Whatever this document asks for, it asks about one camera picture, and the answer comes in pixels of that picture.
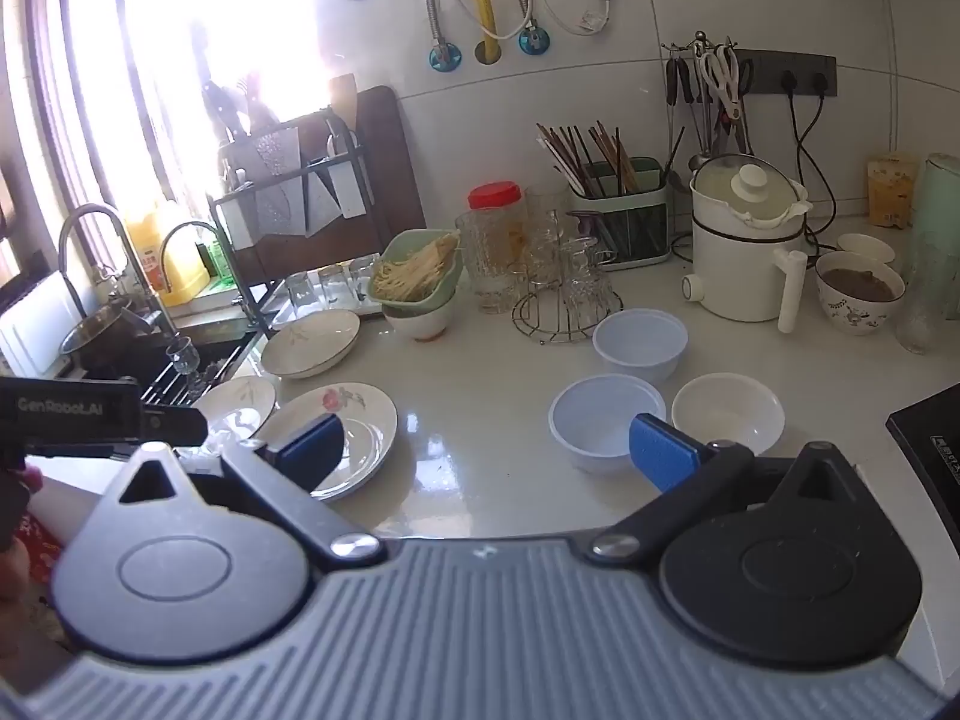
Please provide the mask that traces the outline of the person left hand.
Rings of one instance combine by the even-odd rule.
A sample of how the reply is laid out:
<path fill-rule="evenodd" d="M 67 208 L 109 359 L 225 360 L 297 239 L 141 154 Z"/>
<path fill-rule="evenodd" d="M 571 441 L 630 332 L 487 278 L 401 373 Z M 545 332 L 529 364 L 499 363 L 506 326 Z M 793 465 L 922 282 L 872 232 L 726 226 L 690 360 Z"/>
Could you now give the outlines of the person left hand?
<path fill-rule="evenodd" d="M 21 600 L 29 585 L 29 554 L 18 538 L 2 551 L 2 616 L 10 617 L 20 609 Z"/>

